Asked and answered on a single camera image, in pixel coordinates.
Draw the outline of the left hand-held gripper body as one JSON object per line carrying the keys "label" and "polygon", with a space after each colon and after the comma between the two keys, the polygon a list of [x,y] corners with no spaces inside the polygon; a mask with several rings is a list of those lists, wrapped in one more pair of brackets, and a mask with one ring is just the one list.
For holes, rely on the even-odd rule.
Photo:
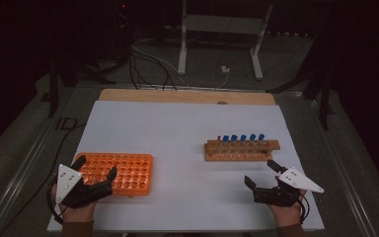
{"label": "left hand-held gripper body", "polygon": [[84,207],[113,194],[111,180],[86,185],[79,171],[65,165],[58,168],[56,184],[55,202],[70,208]]}

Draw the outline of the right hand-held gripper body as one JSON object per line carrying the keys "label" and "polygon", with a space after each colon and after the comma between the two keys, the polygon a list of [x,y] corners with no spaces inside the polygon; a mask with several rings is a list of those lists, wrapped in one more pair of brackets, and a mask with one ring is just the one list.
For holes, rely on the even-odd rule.
{"label": "right hand-held gripper body", "polygon": [[254,202],[290,207],[300,200],[301,190],[322,194],[324,189],[295,168],[273,168],[279,174],[277,186],[271,189],[257,188],[253,184]]}

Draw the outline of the orange plastic tube rack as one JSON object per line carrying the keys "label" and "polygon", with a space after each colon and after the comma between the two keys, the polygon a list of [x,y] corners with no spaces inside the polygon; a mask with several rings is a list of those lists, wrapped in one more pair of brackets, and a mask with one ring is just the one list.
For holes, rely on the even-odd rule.
{"label": "orange plastic tube rack", "polygon": [[147,196],[150,193],[153,157],[150,154],[78,153],[85,164],[79,169],[86,185],[95,185],[107,179],[113,167],[117,174],[112,182],[114,196]]}

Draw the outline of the wooden test tube rack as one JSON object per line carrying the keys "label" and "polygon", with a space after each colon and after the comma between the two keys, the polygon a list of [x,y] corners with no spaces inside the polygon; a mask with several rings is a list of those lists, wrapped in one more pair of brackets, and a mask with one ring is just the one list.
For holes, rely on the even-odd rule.
{"label": "wooden test tube rack", "polygon": [[204,159],[207,162],[267,161],[272,158],[273,151],[280,149],[278,140],[263,140],[263,146],[259,147],[256,139],[255,145],[250,147],[250,137],[246,138],[244,147],[240,147],[240,138],[237,138],[235,146],[231,147],[231,136],[229,136],[227,147],[222,147],[223,137],[218,136],[215,140],[207,140],[204,143]]}

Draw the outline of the person's right hand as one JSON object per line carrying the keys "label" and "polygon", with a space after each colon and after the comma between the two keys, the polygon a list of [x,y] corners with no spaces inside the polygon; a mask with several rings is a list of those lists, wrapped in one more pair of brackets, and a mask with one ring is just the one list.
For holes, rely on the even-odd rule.
{"label": "person's right hand", "polygon": [[306,194],[305,190],[300,191],[300,198],[297,202],[295,202],[290,207],[281,207],[276,205],[268,205],[270,209],[275,225],[277,227],[286,227],[294,224],[299,224],[301,221],[301,213],[302,213],[302,199]]}

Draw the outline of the person's left hand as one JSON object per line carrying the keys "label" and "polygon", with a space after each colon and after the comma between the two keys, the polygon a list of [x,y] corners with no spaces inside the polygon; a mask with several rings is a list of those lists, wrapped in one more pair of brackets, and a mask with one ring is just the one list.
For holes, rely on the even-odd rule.
{"label": "person's left hand", "polygon": [[64,223],[69,222],[91,222],[94,220],[94,212],[96,208],[96,203],[91,202],[86,206],[79,207],[79,208],[70,208],[62,203],[60,203],[59,209],[61,211],[61,218],[63,219]]}

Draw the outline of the black tripod stand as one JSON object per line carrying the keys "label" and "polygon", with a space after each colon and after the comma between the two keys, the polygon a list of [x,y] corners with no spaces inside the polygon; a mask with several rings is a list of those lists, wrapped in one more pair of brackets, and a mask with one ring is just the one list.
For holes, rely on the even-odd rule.
{"label": "black tripod stand", "polygon": [[330,111],[330,82],[331,75],[329,72],[323,72],[322,70],[313,69],[310,72],[305,73],[302,76],[298,76],[276,88],[266,90],[267,93],[280,94],[295,85],[301,84],[307,81],[306,89],[302,92],[303,97],[306,100],[315,100],[318,95],[321,95],[320,107],[319,107],[319,122],[321,126],[328,130],[328,114]]}

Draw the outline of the white table mat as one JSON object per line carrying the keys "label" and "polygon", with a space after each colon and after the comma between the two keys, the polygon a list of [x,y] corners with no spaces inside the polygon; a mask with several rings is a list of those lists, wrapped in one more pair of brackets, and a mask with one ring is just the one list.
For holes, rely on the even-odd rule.
{"label": "white table mat", "polygon": [[299,168],[277,106],[103,102],[94,104],[77,147],[80,152],[146,153],[153,157],[150,193],[106,197],[94,228],[107,232],[227,232],[271,230],[268,207],[244,184],[273,187],[264,162],[207,162],[203,144],[220,135],[262,134],[276,139],[274,160]]}

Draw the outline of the dark equipment with red light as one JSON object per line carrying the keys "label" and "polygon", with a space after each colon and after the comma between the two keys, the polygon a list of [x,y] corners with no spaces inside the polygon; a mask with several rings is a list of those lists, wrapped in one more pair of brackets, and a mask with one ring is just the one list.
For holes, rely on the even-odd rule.
{"label": "dark equipment with red light", "polygon": [[111,0],[114,17],[114,39],[111,57],[116,63],[124,63],[134,39],[134,24],[130,0]]}

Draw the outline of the white metal stand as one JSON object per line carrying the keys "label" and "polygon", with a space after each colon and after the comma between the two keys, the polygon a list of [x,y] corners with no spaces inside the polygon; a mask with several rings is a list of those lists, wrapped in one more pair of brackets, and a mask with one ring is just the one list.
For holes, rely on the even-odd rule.
{"label": "white metal stand", "polygon": [[244,34],[257,37],[256,44],[250,48],[250,57],[257,80],[264,78],[264,73],[259,60],[259,51],[265,37],[265,30],[273,9],[272,3],[265,5],[264,12],[258,18],[245,18],[233,16],[217,16],[212,13],[209,15],[191,14],[188,12],[189,0],[182,0],[182,26],[181,26],[181,49],[178,62],[178,74],[183,76],[187,69],[187,33],[230,33]]}

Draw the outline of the metal frame rail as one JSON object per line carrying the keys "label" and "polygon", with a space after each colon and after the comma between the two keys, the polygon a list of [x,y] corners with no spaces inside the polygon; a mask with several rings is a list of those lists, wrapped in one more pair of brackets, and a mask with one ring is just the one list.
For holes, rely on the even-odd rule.
{"label": "metal frame rail", "polygon": [[319,120],[319,108],[315,101],[306,100],[305,104],[311,114],[315,126],[318,128],[321,137],[324,140],[325,146],[329,149],[329,155],[335,173],[341,184],[342,191],[348,202],[349,208],[354,216],[362,237],[378,237],[375,229],[368,218],[367,212],[362,204],[360,197],[347,173],[347,170],[341,161],[341,156],[337,152],[335,144],[331,140],[329,133],[324,130]]}
{"label": "metal frame rail", "polygon": [[49,117],[49,103],[34,98],[0,137],[0,228],[74,90],[63,89]]}

